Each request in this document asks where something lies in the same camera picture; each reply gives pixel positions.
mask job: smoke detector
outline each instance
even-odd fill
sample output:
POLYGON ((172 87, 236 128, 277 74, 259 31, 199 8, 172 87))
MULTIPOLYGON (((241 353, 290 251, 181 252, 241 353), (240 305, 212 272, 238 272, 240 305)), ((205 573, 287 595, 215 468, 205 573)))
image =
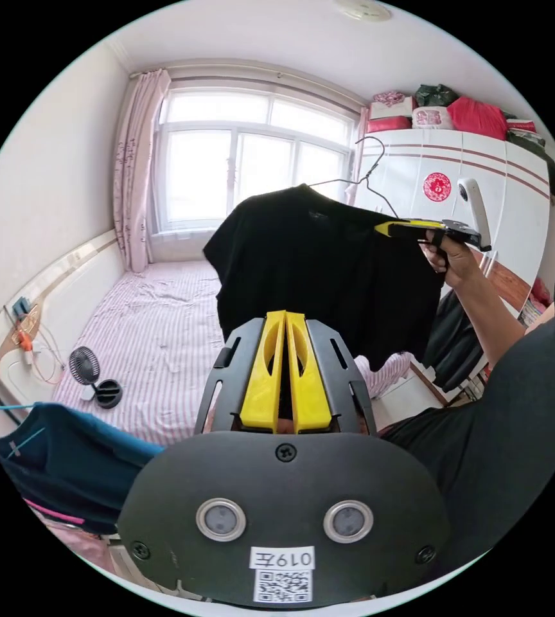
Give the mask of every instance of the smoke detector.
POLYGON ((341 13, 358 21, 386 21, 391 13, 375 0, 333 0, 341 13))

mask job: blue fabric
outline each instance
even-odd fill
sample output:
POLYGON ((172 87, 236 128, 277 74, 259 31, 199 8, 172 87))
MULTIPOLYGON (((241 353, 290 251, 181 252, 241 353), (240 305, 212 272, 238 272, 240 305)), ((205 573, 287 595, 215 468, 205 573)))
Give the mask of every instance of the blue fabric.
POLYGON ((163 449, 90 414, 36 403, 0 438, 0 462, 25 499, 86 519, 87 531, 114 533, 138 472, 163 449))

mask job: screw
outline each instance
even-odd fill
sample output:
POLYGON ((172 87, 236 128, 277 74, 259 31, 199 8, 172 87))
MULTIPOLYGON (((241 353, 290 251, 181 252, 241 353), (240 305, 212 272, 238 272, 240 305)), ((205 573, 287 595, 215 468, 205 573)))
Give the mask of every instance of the screw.
POLYGON ((436 549, 433 546, 424 546, 415 558, 419 565, 428 564, 436 556, 436 549))
POLYGON ((283 463, 290 463, 297 456, 297 449, 289 443, 283 443, 277 447, 276 456, 283 463))
POLYGON ((149 559, 151 553, 142 542, 132 543, 132 554, 136 559, 149 559))

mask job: desk fan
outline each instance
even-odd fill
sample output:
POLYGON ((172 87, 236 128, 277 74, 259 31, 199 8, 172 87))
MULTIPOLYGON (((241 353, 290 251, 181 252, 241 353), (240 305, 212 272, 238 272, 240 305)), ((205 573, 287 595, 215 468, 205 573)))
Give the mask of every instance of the desk fan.
POLYGON ((122 388, 114 379, 105 379, 96 387, 100 364, 96 354, 88 347, 77 347, 72 351, 69 366, 72 377, 79 384, 92 387, 96 403, 102 409, 112 409, 121 400, 122 388))

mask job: label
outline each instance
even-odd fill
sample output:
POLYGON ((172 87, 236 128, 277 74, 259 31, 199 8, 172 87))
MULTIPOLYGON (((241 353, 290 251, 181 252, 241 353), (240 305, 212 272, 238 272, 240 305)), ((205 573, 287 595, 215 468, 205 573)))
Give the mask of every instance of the label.
POLYGON ((451 180, 440 172, 430 174, 423 181, 423 193, 430 201, 444 201, 451 193, 451 180))
POLYGON ((295 548, 261 548, 253 546, 250 550, 252 570, 314 570, 313 546, 295 548))
POLYGON ((254 602, 300 604, 312 601, 315 556, 313 546, 250 550, 254 572, 254 602))

